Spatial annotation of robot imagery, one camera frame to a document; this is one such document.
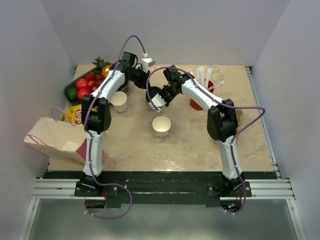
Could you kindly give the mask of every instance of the bag handle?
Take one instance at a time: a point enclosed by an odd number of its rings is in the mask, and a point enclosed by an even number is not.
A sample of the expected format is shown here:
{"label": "bag handle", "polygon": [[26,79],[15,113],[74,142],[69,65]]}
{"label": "bag handle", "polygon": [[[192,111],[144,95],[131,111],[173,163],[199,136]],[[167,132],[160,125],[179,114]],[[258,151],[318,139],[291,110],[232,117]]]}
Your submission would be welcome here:
{"label": "bag handle", "polygon": [[55,118],[55,116],[54,116],[54,113],[53,113],[54,109],[58,109],[58,110],[60,110],[61,112],[63,112],[63,114],[66,115],[67,118],[69,119],[71,125],[75,127],[75,125],[72,123],[70,117],[67,115],[67,113],[66,113],[62,108],[60,108],[60,107],[58,107],[58,106],[53,106],[53,107],[51,108],[51,116],[52,116],[52,118],[53,118],[56,122],[58,122],[58,120],[57,120],[57,119]]}
{"label": "bag handle", "polygon": [[47,144],[44,143],[44,141],[42,141],[39,137],[35,136],[35,135],[31,135],[31,134],[27,134],[35,143],[39,144],[39,142],[37,142],[36,140],[34,140],[34,138],[38,139],[40,142],[42,142],[45,146],[52,148],[52,149],[57,149],[54,146],[49,146]]}

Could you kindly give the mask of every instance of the yellow chip bag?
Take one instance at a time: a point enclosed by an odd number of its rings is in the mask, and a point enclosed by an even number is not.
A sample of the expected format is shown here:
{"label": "yellow chip bag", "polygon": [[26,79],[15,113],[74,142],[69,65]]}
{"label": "yellow chip bag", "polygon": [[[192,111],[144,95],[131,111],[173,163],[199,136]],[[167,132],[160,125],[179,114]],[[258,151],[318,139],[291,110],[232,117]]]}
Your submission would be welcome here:
{"label": "yellow chip bag", "polygon": [[67,123],[70,123],[68,117],[71,119],[71,122],[74,124],[74,125],[79,125],[79,126],[83,126],[83,124],[81,123],[81,104],[79,105],[76,105],[76,106],[72,106],[70,107],[66,112],[66,115],[63,114],[61,116],[61,121],[64,121],[64,122],[67,122]]}

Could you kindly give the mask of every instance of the brown paper bag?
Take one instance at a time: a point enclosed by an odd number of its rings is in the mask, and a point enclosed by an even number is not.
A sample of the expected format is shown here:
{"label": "brown paper bag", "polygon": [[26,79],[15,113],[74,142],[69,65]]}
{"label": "brown paper bag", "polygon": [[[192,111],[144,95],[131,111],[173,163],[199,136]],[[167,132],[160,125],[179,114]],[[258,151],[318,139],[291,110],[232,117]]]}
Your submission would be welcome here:
{"label": "brown paper bag", "polygon": [[24,142],[52,158],[84,164],[86,156],[79,155],[77,150],[83,147],[85,139],[83,127],[41,117],[25,136]]}

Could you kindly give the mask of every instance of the black metal frame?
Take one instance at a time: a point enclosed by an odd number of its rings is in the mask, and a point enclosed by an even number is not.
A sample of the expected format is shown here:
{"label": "black metal frame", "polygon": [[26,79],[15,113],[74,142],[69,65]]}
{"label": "black metal frame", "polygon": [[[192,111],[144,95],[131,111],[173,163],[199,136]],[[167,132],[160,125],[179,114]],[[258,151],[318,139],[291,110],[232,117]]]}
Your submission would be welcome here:
{"label": "black metal frame", "polygon": [[[44,179],[80,179],[81,171],[47,171]],[[275,172],[244,172],[249,179],[277,179]],[[116,183],[130,190],[134,204],[206,205],[220,207],[220,197],[236,197],[240,186],[230,195],[223,191],[222,172],[160,172],[160,171],[103,171],[101,183]],[[245,182],[248,197],[252,195],[249,182]],[[76,197],[92,197],[87,191],[76,189]],[[120,208],[128,204],[127,192],[113,186],[105,188],[108,196],[107,208]]]}

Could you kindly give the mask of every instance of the white connector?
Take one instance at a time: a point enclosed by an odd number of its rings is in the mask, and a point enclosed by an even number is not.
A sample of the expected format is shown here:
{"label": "white connector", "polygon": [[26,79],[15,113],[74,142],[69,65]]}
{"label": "white connector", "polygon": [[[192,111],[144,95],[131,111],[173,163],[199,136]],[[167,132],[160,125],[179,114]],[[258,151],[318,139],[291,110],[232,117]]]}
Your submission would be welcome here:
{"label": "white connector", "polygon": [[164,105],[166,105],[165,100],[159,95],[159,93],[157,93],[157,95],[155,95],[152,99],[151,99],[152,103],[149,102],[149,106],[153,109],[156,110],[158,113],[161,111],[161,107],[163,107]]}
{"label": "white connector", "polygon": [[147,73],[149,68],[156,64],[156,61],[153,60],[151,57],[148,57],[148,53],[144,53],[141,59],[142,69]]}
{"label": "white connector", "polygon": [[239,173],[242,173],[242,169],[239,164],[238,154],[237,154],[237,147],[234,144],[233,145],[233,154],[235,163],[232,158],[232,154],[230,151],[230,142],[234,136],[230,136],[226,139],[225,142],[217,140],[216,143],[219,147],[221,160],[222,160],[222,174],[229,180],[238,178],[238,173],[236,171],[236,168],[238,169]]}

